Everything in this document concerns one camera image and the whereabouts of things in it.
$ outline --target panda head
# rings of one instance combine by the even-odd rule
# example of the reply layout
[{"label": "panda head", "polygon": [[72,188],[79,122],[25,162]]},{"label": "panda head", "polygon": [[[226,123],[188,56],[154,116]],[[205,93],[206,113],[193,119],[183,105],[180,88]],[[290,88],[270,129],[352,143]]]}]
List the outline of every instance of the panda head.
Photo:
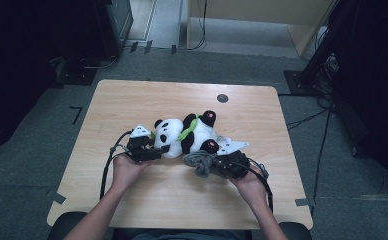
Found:
[{"label": "panda head", "polygon": [[175,158],[182,153],[181,142],[178,136],[181,134],[184,125],[182,121],[176,118],[157,120],[154,124],[156,128],[156,137],[154,139],[154,147],[161,148],[169,145],[169,151],[163,154],[165,158]]}]

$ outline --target table top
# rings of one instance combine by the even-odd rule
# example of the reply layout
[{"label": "table top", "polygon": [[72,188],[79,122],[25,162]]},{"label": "table top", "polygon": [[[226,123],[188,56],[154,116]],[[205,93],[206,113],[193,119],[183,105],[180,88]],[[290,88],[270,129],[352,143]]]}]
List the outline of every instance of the table top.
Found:
[{"label": "table top", "polygon": [[[221,103],[217,96],[225,94]],[[274,215],[279,222],[313,225],[276,90],[266,86],[102,80],[79,132],[47,222],[65,212],[89,212],[99,201],[102,172],[110,147],[126,131],[142,124],[154,131],[158,119],[216,112],[217,135],[250,145],[241,151],[263,163],[270,177]],[[127,137],[122,140],[127,144]],[[258,229],[237,189],[228,180],[197,177],[182,155],[162,158],[147,168],[127,191],[111,227]],[[113,175],[111,165],[106,189]]]}]

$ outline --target tape mark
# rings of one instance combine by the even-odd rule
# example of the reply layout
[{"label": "tape mark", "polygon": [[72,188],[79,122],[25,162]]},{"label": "tape mark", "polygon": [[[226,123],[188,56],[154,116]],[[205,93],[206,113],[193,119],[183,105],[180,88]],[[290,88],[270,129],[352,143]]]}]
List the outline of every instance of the tape mark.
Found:
[{"label": "tape mark", "polygon": [[53,199],[53,201],[57,202],[58,204],[62,205],[64,201],[66,201],[66,198],[57,193],[54,190],[50,190],[47,192],[47,196]]},{"label": "tape mark", "polygon": [[170,51],[170,54],[173,55],[176,53],[176,45],[172,45],[172,50]]},{"label": "tape mark", "polygon": [[147,46],[145,46],[145,49],[144,49],[144,54],[147,54],[150,52],[152,44],[153,44],[153,40],[150,40],[147,42]]},{"label": "tape mark", "polygon": [[307,198],[296,199],[295,201],[296,201],[297,207],[309,205],[309,201],[307,200]]},{"label": "tape mark", "polygon": [[138,42],[134,42],[131,46],[131,53],[135,52],[137,50],[137,47],[138,47]]},{"label": "tape mark", "polygon": [[82,112],[82,108],[83,108],[83,107],[74,107],[74,106],[70,106],[70,108],[71,108],[71,109],[79,109],[79,110],[78,110],[78,114],[76,114],[76,117],[75,117],[75,119],[73,120],[73,123],[72,123],[72,125],[75,125],[76,121],[77,121],[78,118],[79,118],[79,115],[81,115],[81,112]]}]

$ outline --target stuffed panda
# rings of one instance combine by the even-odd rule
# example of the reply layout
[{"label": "stuffed panda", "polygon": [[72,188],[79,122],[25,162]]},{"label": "stuffed panda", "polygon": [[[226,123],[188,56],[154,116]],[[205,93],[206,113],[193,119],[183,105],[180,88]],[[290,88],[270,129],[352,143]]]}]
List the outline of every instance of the stuffed panda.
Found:
[{"label": "stuffed panda", "polygon": [[178,140],[183,130],[182,121],[176,118],[157,120],[154,124],[156,129],[154,147],[161,148],[170,145],[169,151],[163,153],[165,158],[176,158],[182,153],[181,142]]},{"label": "stuffed panda", "polygon": [[189,114],[183,120],[183,131],[179,136],[182,152],[184,154],[204,150],[208,153],[216,153],[219,150],[217,135],[213,128],[216,121],[216,113],[207,110],[203,115]]}]

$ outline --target green ribbon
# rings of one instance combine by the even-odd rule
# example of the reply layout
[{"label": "green ribbon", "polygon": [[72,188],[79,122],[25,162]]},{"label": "green ribbon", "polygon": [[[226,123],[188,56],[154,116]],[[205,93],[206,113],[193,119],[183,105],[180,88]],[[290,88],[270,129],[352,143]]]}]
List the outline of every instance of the green ribbon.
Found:
[{"label": "green ribbon", "polygon": [[190,123],[190,127],[182,131],[182,133],[178,136],[178,141],[184,140],[190,132],[194,131],[194,129],[197,127],[197,122],[198,122],[198,116],[195,115],[195,119],[193,119]]}]

